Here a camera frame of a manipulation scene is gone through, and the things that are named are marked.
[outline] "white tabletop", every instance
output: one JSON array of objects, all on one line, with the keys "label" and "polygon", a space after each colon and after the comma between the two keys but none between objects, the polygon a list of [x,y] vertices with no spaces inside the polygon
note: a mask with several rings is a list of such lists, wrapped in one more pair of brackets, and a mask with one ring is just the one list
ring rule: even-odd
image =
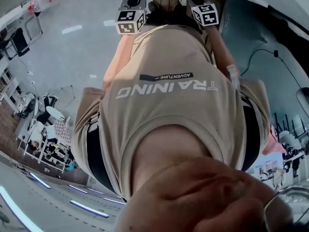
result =
[{"label": "white tabletop", "polygon": [[60,119],[60,120],[64,120],[64,116],[62,113],[60,113],[56,108],[51,107],[51,106],[47,106],[46,110],[48,111],[48,113],[53,116],[56,119]]}]

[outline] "white cube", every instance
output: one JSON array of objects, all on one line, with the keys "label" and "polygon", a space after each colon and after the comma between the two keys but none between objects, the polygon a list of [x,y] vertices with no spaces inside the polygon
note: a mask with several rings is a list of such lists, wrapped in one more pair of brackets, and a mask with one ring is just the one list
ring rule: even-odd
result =
[{"label": "white cube", "polygon": [[145,24],[144,10],[123,10],[118,11],[116,28],[118,34],[138,34]]},{"label": "white cube", "polygon": [[219,24],[218,12],[213,3],[191,7],[196,22],[206,27]]}]

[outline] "beige t-shirt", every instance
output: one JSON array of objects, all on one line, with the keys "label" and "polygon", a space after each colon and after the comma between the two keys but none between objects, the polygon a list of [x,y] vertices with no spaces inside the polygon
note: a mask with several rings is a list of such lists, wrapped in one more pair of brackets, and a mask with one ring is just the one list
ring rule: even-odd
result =
[{"label": "beige t-shirt", "polygon": [[[131,165],[141,139],[169,124],[192,131],[212,157],[241,169],[246,124],[240,93],[212,64],[204,45],[188,29],[166,26],[138,37],[129,63],[103,97],[86,88],[75,121],[72,153],[90,175],[85,153],[85,129],[100,113],[103,160],[118,195],[131,196]],[[269,107],[261,81],[240,81],[241,93],[260,111],[262,139],[269,133]]]}]

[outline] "eyeglass frame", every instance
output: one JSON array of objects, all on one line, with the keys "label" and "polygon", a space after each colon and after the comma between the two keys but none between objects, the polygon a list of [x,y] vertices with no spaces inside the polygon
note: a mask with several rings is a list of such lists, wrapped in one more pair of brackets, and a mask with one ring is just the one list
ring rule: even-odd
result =
[{"label": "eyeglass frame", "polygon": [[[277,198],[279,195],[284,195],[284,194],[297,194],[300,196],[305,197],[306,199],[309,200],[309,187],[304,187],[304,186],[298,186],[298,185],[291,185],[288,187],[285,187],[281,189],[279,192],[277,192],[264,206],[264,221],[265,221],[265,226],[268,232],[271,232],[268,223],[267,223],[267,218],[266,218],[266,210],[269,207],[269,205]],[[309,211],[309,208],[302,214],[302,216],[297,220],[299,222],[301,218]]]}]

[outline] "fluorescent light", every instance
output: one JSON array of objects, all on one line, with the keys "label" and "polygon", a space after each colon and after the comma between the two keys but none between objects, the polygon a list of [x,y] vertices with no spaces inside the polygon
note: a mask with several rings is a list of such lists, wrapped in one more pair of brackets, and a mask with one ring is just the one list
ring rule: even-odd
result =
[{"label": "fluorescent light", "polygon": [[71,187],[71,188],[74,188],[74,189],[76,189],[76,190],[78,190],[78,191],[81,191],[81,192],[83,192],[83,193],[88,194],[88,192],[83,191],[83,190],[80,190],[80,189],[78,189],[78,188],[76,188],[76,187],[74,187],[74,186],[72,186],[72,185],[68,185],[68,186]]},{"label": "fluorescent light", "polygon": [[45,182],[43,182],[42,180],[40,180],[37,176],[35,176],[33,173],[30,173],[30,175],[35,178],[38,182],[40,182],[43,186],[45,186],[46,188],[50,189],[50,186],[47,185]]},{"label": "fluorescent light", "polygon": [[43,232],[38,226],[36,226],[22,211],[19,207],[15,204],[12,200],[10,195],[7,191],[0,187],[0,195],[2,196],[3,200],[6,202],[8,207],[14,213],[14,215],[19,219],[19,221],[31,232]]},{"label": "fluorescent light", "polygon": [[79,30],[79,29],[82,29],[82,28],[83,28],[82,25],[77,25],[77,26],[74,26],[74,27],[66,28],[66,29],[62,30],[62,34],[70,33],[70,32],[73,32],[73,31],[76,31],[76,30]]},{"label": "fluorescent light", "polygon": [[104,21],[104,26],[106,27],[115,26],[115,20]]},{"label": "fluorescent light", "polygon": [[103,199],[108,200],[108,201],[111,201],[111,202],[114,202],[114,203],[126,204],[126,203],[118,202],[118,201],[111,200],[111,199],[106,199],[106,198],[103,198]]},{"label": "fluorescent light", "polygon": [[110,215],[108,215],[106,213],[103,213],[103,212],[97,211],[95,209],[92,209],[92,208],[90,208],[88,206],[85,206],[85,205],[83,205],[81,203],[78,203],[78,202],[76,202],[74,200],[71,200],[70,203],[75,205],[75,206],[77,206],[77,207],[79,207],[79,208],[82,208],[82,209],[84,209],[86,211],[89,211],[89,212],[91,212],[91,213],[93,213],[95,215],[98,215],[98,216],[101,216],[101,217],[104,217],[104,218],[108,218],[110,216]]},{"label": "fluorescent light", "polygon": [[88,188],[88,189],[91,190],[91,191],[95,191],[95,192],[97,192],[97,193],[104,194],[103,192],[100,192],[100,191],[96,191],[96,190],[93,190],[93,189],[90,189],[90,188]]}]

